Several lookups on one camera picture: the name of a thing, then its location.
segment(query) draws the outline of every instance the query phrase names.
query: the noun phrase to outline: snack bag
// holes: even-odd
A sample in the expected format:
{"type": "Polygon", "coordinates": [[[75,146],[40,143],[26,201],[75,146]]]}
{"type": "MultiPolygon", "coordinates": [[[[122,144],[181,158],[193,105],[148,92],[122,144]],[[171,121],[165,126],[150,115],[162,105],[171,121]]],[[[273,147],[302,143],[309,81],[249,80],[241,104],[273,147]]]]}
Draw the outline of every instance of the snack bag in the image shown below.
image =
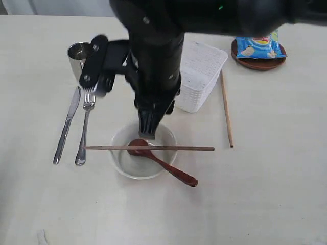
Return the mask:
{"type": "Polygon", "coordinates": [[[277,30],[266,37],[236,37],[236,40],[238,59],[276,59],[286,57],[279,46],[277,30]]]}

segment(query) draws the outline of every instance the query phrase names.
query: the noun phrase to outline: fork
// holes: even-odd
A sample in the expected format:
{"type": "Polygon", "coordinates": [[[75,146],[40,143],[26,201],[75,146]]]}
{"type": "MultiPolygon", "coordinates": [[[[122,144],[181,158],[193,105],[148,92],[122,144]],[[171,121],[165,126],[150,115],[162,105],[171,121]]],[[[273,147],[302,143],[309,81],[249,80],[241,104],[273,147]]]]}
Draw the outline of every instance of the fork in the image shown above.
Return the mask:
{"type": "Polygon", "coordinates": [[[75,159],[75,164],[77,166],[84,165],[86,161],[86,149],[84,147],[86,146],[86,131],[87,131],[87,124],[88,124],[88,117],[90,116],[90,111],[94,108],[95,105],[96,105],[96,97],[92,93],[85,92],[84,103],[83,103],[83,109],[85,110],[85,118],[84,118],[84,126],[83,126],[80,146],[78,148],[77,156],[75,159]]]}

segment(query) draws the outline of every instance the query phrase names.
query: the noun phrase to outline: stainless steel cup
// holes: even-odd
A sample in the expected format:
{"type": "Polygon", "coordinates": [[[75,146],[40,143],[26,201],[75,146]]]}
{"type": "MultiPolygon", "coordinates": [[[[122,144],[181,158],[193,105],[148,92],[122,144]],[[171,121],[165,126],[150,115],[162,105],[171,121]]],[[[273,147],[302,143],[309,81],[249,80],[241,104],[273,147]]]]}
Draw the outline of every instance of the stainless steel cup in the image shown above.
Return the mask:
{"type": "Polygon", "coordinates": [[[71,63],[71,67],[77,82],[80,81],[85,60],[91,54],[91,52],[91,44],[88,42],[75,43],[67,50],[69,62],[71,63]]]}

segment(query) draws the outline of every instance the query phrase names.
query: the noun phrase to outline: table surface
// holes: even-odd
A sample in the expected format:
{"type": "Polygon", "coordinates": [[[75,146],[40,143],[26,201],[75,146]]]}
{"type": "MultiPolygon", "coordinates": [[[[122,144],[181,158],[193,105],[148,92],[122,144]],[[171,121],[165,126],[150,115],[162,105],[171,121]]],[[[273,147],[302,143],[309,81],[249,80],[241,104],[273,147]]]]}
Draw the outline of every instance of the table surface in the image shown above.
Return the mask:
{"type": "MultiPolygon", "coordinates": [[[[126,38],[115,18],[0,16],[0,244],[37,244],[44,229],[56,244],[265,244],[327,241],[327,31],[283,26],[289,57],[269,72],[230,57],[224,66],[235,148],[228,138],[220,85],[196,114],[175,109],[164,123],[180,145],[176,166],[199,180],[190,188],[163,173],[120,176],[107,152],[74,159],[81,104],[59,165],[55,149],[74,88],[66,49],[98,33],[126,38]]],[[[187,34],[230,53],[231,37],[187,34]]],[[[123,77],[98,99],[88,145],[108,145],[137,118],[123,77]]]]}

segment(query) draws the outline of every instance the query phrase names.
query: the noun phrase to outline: clear bowl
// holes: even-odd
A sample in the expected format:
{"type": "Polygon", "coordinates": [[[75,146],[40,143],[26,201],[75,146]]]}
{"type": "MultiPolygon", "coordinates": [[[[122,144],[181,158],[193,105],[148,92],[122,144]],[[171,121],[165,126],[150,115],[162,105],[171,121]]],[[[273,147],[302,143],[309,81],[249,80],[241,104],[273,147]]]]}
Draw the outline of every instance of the clear bowl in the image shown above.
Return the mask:
{"type": "MultiPolygon", "coordinates": [[[[132,140],[138,139],[139,122],[135,121],[121,128],[112,138],[111,145],[128,145],[132,140]]],[[[174,134],[165,126],[160,124],[157,128],[155,139],[146,140],[152,146],[177,146],[174,134]]],[[[113,158],[113,166],[122,175],[145,180],[158,176],[163,168],[156,162],[145,157],[131,156],[126,150],[110,151],[113,158]]],[[[162,161],[173,164],[177,151],[152,151],[162,161]]]]}

